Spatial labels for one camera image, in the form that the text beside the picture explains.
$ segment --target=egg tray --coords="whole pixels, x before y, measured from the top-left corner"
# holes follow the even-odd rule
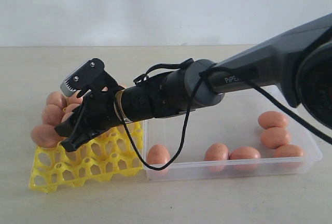
[[[52,149],[37,146],[29,188],[47,193],[56,191],[60,185],[83,186],[88,179],[103,182],[109,181],[115,174],[135,176],[143,166],[127,134],[120,128],[124,130],[123,127],[111,128],[74,152],[66,152],[60,143]],[[130,132],[141,151],[141,124],[130,124]]]

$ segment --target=clear plastic container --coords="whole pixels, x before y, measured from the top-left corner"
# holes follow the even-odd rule
[[[277,87],[269,86],[264,89],[289,107]],[[263,129],[257,120],[260,114],[269,110],[280,111],[256,90],[249,89],[227,93],[218,105],[191,112],[181,154],[169,166],[166,175],[144,167],[148,179],[161,181],[306,172],[315,161],[321,160],[322,153],[311,133],[290,117],[287,129],[292,135],[291,144],[302,147],[306,152],[305,157],[273,158],[274,150],[261,144]],[[183,121],[184,116],[145,121],[143,158],[146,160],[149,149],[155,144],[164,144],[172,157],[181,140]],[[254,147],[261,153],[261,159],[204,161],[206,150],[214,143],[225,144],[230,152],[241,146]],[[237,164],[253,163],[258,163],[253,171],[242,172],[234,168]],[[218,173],[209,170],[209,166],[218,165],[225,165],[225,168]]]

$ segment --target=table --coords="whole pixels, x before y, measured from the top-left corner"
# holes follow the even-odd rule
[[[28,189],[35,145],[49,92],[92,57],[118,81],[160,62],[187,58],[220,61],[250,45],[178,47],[0,48],[1,223],[329,223],[332,146],[316,139],[323,160],[300,175],[148,182],[114,176],[105,183],[63,187],[45,194]],[[303,108],[313,125],[320,126]]]

